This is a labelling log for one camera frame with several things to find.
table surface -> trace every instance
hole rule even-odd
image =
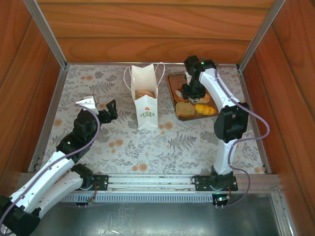
[[[207,174],[218,152],[214,133],[216,117],[180,121],[175,116],[164,76],[158,87],[158,128],[137,127],[131,92],[123,82],[126,65],[71,65],[65,81],[54,124],[45,151],[45,163],[61,139],[72,131],[79,109],[75,102],[95,94],[102,110],[115,99],[118,119],[101,127],[99,136],[80,163],[107,174]],[[183,66],[166,66],[166,73],[184,71]],[[157,70],[160,77],[162,68]],[[244,100],[237,70],[223,67],[220,75],[231,92]],[[252,125],[243,137],[253,137]],[[263,167],[255,141],[237,146],[233,165],[251,174]]]

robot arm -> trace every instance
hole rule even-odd
[[[9,198],[0,197],[1,218],[11,207],[3,224],[19,236],[30,235],[45,213],[67,194],[80,187],[88,188],[92,183],[93,172],[86,166],[76,163],[90,149],[97,132],[98,121],[101,125],[117,118],[116,101],[113,100],[106,105],[108,111],[98,111],[93,96],[84,97],[84,100],[77,104],[94,112],[98,120],[90,111],[82,109],[73,123],[73,131],[61,140],[47,163]],[[55,183],[69,169],[71,171]]]
[[[212,60],[200,61],[197,56],[188,57],[185,62],[187,84],[182,86],[184,99],[194,102],[210,93],[219,110],[219,116],[214,124],[216,136],[219,138],[219,151],[216,162],[212,167],[211,186],[221,189],[234,186],[235,178],[228,165],[228,154],[237,139],[242,138],[247,129],[248,113],[238,108],[231,100],[240,101],[229,91],[217,73],[217,66]],[[233,162],[235,149],[231,153],[230,162]]]

aluminum frame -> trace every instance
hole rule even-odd
[[[63,86],[65,83],[67,74],[68,74],[68,66],[65,69],[63,68],[60,69],[57,83],[55,86],[55,90],[54,90],[54,93],[53,93],[53,96],[52,96],[52,99],[51,99],[51,102],[47,111],[47,115],[46,115],[42,130],[38,138],[38,142],[37,142],[33,157],[31,159],[31,162],[28,168],[28,172],[38,171],[38,169],[41,166],[41,160],[43,159],[45,149],[48,144],[50,130],[54,123],[55,115],[57,112],[61,94],[63,92]]]
[[[274,206],[276,218],[278,220],[278,225],[282,235],[295,236],[297,235],[296,229],[292,222],[289,209],[287,207],[285,198],[283,194],[272,193],[271,194],[272,203]]]
[[[246,83],[245,83],[243,72],[240,69],[238,69],[238,72],[239,72],[239,78],[240,78],[240,83],[241,83],[242,91],[243,91],[243,94],[244,94],[244,98],[248,102],[250,108],[252,109],[251,98],[250,98],[250,95],[249,95],[248,90],[247,90],[247,86],[246,86]],[[250,116],[250,120],[251,120],[251,123],[252,123],[252,129],[254,131],[255,137],[261,136],[255,117]],[[261,161],[262,161],[262,163],[263,163],[263,165],[264,165],[264,167],[266,169],[266,172],[268,174],[271,174],[272,172],[271,172],[271,168],[270,168],[270,165],[269,165],[269,162],[268,162],[268,158],[267,158],[267,155],[266,155],[266,151],[265,151],[263,142],[260,139],[260,140],[256,140],[256,143],[257,143],[260,159],[261,159]]]
[[[31,16],[35,20],[39,30],[41,31],[42,35],[46,39],[51,51],[55,55],[59,65],[61,68],[66,68],[67,60],[52,32],[48,22],[45,19],[43,12],[41,11],[40,7],[37,4],[36,0],[24,0],[26,7],[28,8]]]
[[[253,39],[251,40],[249,46],[247,47],[246,51],[243,54],[243,57],[239,63],[239,69],[243,71],[251,59],[252,55],[254,54],[256,48],[260,44],[262,38],[264,37],[265,33],[271,26],[271,23],[273,22],[274,18],[280,11],[281,7],[283,6],[285,0],[275,0],[272,4],[271,8],[269,9],[264,21],[260,25],[258,31],[254,35]]]

wooden panel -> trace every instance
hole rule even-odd
[[[25,122],[48,53],[49,47],[32,20],[0,88],[0,123],[5,124],[0,126],[1,174]]]
[[[166,38],[58,38],[68,61],[183,62],[188,56],[237,63],[247,41]]]
[[[253,109],[271,125],[264,147],[299,235],[315,235],[314,18],[311,1],[287,0],[244,71]]]
[[[254,57],[250,59],[244,70],[244,78],[254,112],[263,116],[270,126],[270,134],[263,139],[263,144],[272,172],[280,175],[285,199],[290,206],[290,213],[293,216],[295,226],[300,235],[314,235],[315,228],[312,227],[314,224],[312,214],[305,201],[305,196],[302,194],[301,186],[294,175],[294,166],[289,161],[289,155],[271,107],[271,98],[266,93]],[[264,134],[266,132],[265,125],[258,120],[257,124],[261,134]]]
[[[310,145],[315,143],[315,121],[272,29],[266,33],[264,40],[257,48],[255,57],[267,95],[272,99],[271,107],[295,168],[296,177],[306,199],[309,200],[315,217],[315,199],[313,198],[315,188],[309,187],[309,180],[315,178],[314,150]]]
[[[197,54],[219,62],[239,63],[272,3],[272,0],[39,1],[69,62],[183,62],[186,56]]]
[[[288,1],[273,27],[298,86],[315,117],[315,11],[310,1]]]
[[[16,182],[20,172],[28,170],[45,121],[59,71],[60,66],[53,53],[50,52],[43,67],[27,117],[10,155],[5,176],[2,179],[2,187],[4,187],[4,194],[6,195],[14,191],[14,186],[11,185],[12,180]]]
[[[0,0],[0,86],[31,20],[22,0]]]
[[[56,37],[142,36],[248,41],[268,11],[147,4],[44,4],[41,9]]]
[[[37,0],[39,3],[145,3],[269,8],[273,0]]]

printed logo on bag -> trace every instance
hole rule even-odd
[[[154,117],[154,113],[153,112],[144,112],[142,114],[140,114],[140,117]]]

